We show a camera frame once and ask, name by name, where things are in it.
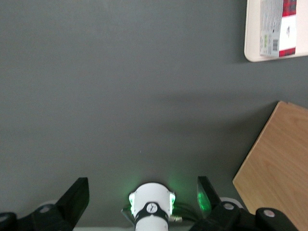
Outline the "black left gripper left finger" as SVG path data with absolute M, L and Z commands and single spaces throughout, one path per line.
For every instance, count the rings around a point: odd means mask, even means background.
M 78 178 L 55 204 L 39 206 L 18 218 L 13 212 L 0 214 L 2 231 L 72 231 L 90 200 L 88 178 Z

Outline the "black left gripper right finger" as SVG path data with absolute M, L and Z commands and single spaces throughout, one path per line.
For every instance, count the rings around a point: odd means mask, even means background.
M 192 231 L 296 231 L 297 227 L 280 210 L 261 207 L 251 214 L 234 202 L 222 201 L 206 176 L 197 178 L 197 199 L 205 217 Z

